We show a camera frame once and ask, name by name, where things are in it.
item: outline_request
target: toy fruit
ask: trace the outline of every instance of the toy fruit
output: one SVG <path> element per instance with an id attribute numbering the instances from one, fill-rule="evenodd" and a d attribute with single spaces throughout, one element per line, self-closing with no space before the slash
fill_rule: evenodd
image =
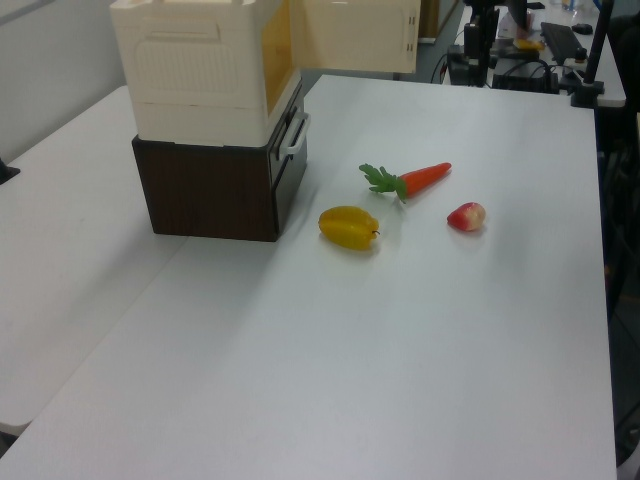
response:
<path id="1" fill-rule="evenodd" d="M 342 247 L 368 250 L 378 234 L 378 220 L 358 207 L 334 207 L 320 215 L 320 231 Z"/>
<path id="2" fill-rule="evenodd" d="M 452 227 L 464 232 L 472 232 L 482 227 L 487 212 L 479 203 L 469 202 L 456 208 L 447 217 L 447 222 Z"/>

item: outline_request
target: keyboard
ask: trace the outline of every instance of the keyboard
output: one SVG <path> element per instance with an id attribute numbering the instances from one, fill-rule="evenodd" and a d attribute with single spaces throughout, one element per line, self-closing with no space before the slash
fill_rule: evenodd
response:
<path id="1" fill-rule="evenodd" d="M 542 22 L 542 36 L 549 46 L 553 59 L 562 65 L 567 58 L 575 58 L 576 50 L 582 48 L 573 30 L 565 25 Z"/>

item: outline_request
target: plastic vegetable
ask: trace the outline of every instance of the plastic vegetable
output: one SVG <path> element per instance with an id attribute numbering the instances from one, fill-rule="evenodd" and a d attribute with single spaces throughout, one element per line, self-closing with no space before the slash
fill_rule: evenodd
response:
<path id="1" fill-rule="evenodd" d="M 377 193 L 396 192 L 398 198 L 404 202 L 407 197 L 414 196 L 416 193 L 444 177 L 451 169 L 451 164 L 441 163 L 432 167 L 405 173 L 399 177 L 391 175 L 384 167 L 380 167 L 380 170 L 378 170 L 365 163 L 364 165 L 360 165 L 359 168 L 364 172 L 364 178 L 373 185 L 373 187 L 369 187 L 369 190 Z"/>

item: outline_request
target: yellow object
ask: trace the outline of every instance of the yellow object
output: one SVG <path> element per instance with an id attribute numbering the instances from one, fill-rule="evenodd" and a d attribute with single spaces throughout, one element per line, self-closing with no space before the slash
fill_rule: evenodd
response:
<path id="1" fill-rule="evenodd" d="M 525 40 L 518 38 L 513 41 L 516 48 L 520 50 L 544 50 L 544 43 L 540 41 Z"/>
<path id="2" fill-rule="evenodd" d="M 320 231 L 342 247 L 368 250 L 378 234 L 378 220 L 358 207 L 334 207 L 320 215 Z"/>

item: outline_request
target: white wall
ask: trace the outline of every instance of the white wall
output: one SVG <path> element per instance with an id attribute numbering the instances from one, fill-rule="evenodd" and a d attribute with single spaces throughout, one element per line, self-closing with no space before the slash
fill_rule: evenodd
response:
<path id="1" fill-rule="evenodd" d="M 0 26 L 0 158 L 5 162 L 124 85 L 109 16 L 112 2 L 55 0 Z"/>

